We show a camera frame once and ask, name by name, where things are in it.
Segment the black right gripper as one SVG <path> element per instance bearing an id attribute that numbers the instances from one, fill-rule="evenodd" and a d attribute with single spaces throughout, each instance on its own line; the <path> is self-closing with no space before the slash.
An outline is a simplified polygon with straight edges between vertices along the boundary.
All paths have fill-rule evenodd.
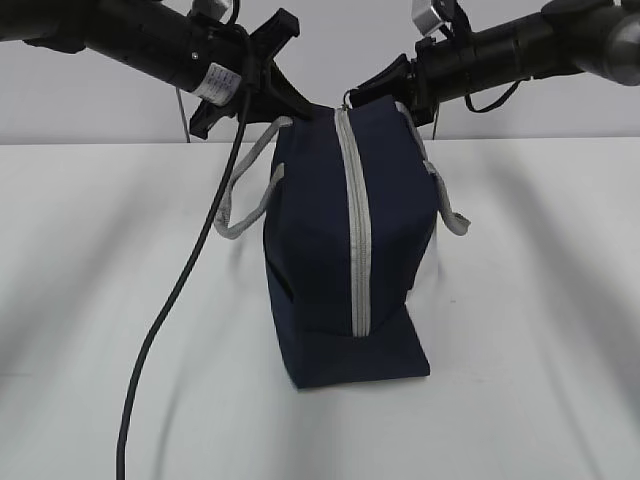
<path id="1" fill-rule="evenodd" d="M 415 44 L 416 58 L 399 55 L 389 66 L 348 91 L 353 108 L 392 97 L 409 107 L 417 127 L 431 124 L 441 103 L 472 91 L 475 44 L 473 41 L 422 39 Z"/>

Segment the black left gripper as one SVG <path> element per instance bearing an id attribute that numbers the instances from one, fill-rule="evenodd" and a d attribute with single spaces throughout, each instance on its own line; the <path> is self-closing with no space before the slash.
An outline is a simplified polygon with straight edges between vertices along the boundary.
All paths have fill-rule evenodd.
<path id="1" fill-rule="evenodd" d="M 296 16 L 280 8 L 249 34 L 238 24 L 211 26 L 207 44 L 214 48 L 208 68 L 192 94 L 201 103 L 189 120 L 189 133 L 207 139 L 219 120 L 248 124 L 279 117 L 309 120 L 309 102 L 284 76 L 275 57 L 300 35 Z"/>

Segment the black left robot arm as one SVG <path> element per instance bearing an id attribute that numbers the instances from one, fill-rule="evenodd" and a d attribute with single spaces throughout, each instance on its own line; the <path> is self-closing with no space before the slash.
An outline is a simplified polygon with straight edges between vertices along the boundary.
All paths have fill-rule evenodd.
<path id="1" fill-rule="evenodd" d="M 280 8 L 253 33 L 236 1 L 195 1 L 182 15 L 160 1 L 4 1 L 1 39 L 65 54 L 86 48 L 200 98 L 189 132 L 207 139 L 222 118 L 308 120 L 313 105 L 275 63 L 300 33 Z"/>

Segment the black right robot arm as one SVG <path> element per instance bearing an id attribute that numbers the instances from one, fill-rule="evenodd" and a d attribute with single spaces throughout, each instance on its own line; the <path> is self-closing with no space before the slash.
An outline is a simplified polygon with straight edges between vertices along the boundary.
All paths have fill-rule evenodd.
<path id="1" fill-rule="evenodd" d="M 639 83 L 636 1 L 550 1 L 540 11 L 473 31 L 458 2 L 442 13 L 416 56 L 350 90 L 352 106 L 391 96 L 417 126 L 434 122 L 442 103 L 462 98 L 476 114 L 501 107 L 524 82 L 590 73 L 624 86 Z"/>

